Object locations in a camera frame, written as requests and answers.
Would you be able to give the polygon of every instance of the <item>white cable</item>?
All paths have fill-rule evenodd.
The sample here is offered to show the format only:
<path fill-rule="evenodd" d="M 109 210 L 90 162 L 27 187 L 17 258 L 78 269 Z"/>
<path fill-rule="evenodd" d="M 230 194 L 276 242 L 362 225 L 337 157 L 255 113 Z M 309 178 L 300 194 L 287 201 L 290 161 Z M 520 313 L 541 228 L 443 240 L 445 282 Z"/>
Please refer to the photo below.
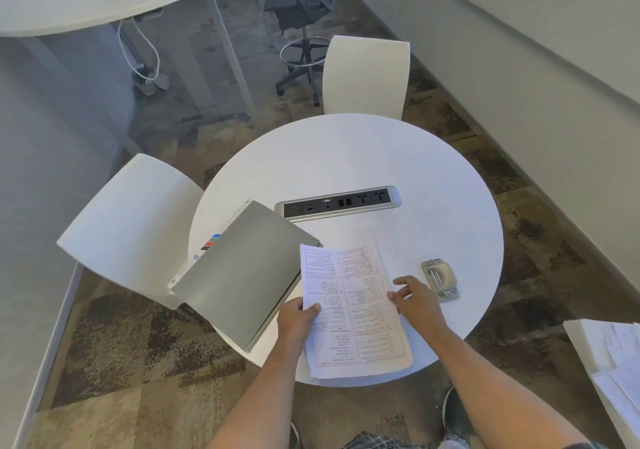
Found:
<path fill-rule="evenodd" d="M 153 82 L 158 78 L 158 75 L 160 74 L 160 55 L 158 55 L 158 51 L 154 47 L 154 44 L 151 43 L 149 41 L 149 39 L 145 36 L 145 34 L 142 33 L 142 30 L 140 30 L 140 28 L 138 28 L 138 24 L 136 23 L 135 18 L 132 18 L 131 20 L 133 21 L 133 26 L 135 26 L 136 30 L 138 30 L 138 33 L 140 33 L 142 38 L 145 39 L 145 41 L 149 44 L 149 47 L 151 47 L 153 49 L 154 53 L 156 54 L 156 73 L 155 73 L 155 75 L 153 77 L 145 77 L 139 71 L 137 71 L 136 68 L 131 64 L 131 62 L 129 61 L 129 57 L 127 57 L 127 52 L 124 49 L 124 44 L 122 43 L 122 36 L 120 34 L 120 30 L 122 29 L 122 23 L 124 23 L 124 20 L 120 20 L 120 23 L 118 24 L 118 42 L 120 43 L 120 48 L 122 49 L 122 53 L 124 55 L 124 60 L 127 61 L 127 64 L 129 65 L 130 69 L 133 70 L 134 73 L 140 75 L 140 77 L 142 77 L 146 81 L 152 81 Z"/>

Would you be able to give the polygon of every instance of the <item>gray folder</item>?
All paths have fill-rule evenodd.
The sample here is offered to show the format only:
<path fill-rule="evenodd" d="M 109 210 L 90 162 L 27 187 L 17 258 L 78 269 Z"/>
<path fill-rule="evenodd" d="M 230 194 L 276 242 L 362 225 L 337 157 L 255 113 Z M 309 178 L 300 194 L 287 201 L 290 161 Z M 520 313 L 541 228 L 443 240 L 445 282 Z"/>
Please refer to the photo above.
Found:
<path fill-rule="evenodd" d="M 300 243 L 320 244 L 251 202 L 172 291 L 249 351 L 300 279 Z"/>

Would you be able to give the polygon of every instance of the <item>power outlet panel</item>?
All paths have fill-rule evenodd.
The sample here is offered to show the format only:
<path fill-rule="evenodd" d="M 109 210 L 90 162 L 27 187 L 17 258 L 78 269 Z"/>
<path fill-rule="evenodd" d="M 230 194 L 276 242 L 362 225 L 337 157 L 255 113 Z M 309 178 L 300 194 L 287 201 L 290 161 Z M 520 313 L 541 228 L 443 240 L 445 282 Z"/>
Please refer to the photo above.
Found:
<path fill-rule="evenodd" d="M 402 205 L 393 186 L 280 202 L 275 211 L 292 222 L 392 209 Z"/>

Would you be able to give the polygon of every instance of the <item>hand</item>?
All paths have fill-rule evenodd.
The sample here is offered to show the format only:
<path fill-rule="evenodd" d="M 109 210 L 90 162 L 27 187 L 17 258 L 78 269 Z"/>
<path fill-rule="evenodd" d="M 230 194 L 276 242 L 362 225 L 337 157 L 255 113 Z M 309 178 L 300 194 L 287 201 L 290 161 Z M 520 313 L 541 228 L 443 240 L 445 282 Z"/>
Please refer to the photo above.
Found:
<path fill-rule="evenodd" d="M 387 297 L 397 306 L 415 331 L 431 345 L 440 334 L 448 331 L 447 322 L 438 304 L 438 295 L 412 275 L 394 279 L 394 284 L 406 284 L 398 292 L 388 292 Z"/>
<path fill-rule="evenodd" d="M 311 325 L 319 312 L 319 302 L 304 311 L 301 297 L 285 302 L 278 312 L 278 341 L 296 350 L 300 355 L 311 332 Z"/>

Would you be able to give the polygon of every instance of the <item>shoe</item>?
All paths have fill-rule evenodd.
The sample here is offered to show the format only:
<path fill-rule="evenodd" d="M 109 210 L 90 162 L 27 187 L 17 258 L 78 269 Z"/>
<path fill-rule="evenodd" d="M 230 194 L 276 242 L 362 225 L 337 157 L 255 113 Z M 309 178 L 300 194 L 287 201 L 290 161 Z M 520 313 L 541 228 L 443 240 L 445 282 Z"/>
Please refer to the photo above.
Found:
<path fill-rule="evenodd" d="M 450 434 L 457 438 L 468 440 L 469 436 L 476 434 L 455 387 L 451 387 L 444 396 L 442 423 L 444 425 L 445 438 L 446 435 Z"/>
<path fill-rule="evenodd" d="M 289 431 L 289 449 L 302 449 L 298 429 L 293 425 L 293 422 L 291 423 L 291 430 Z"/>

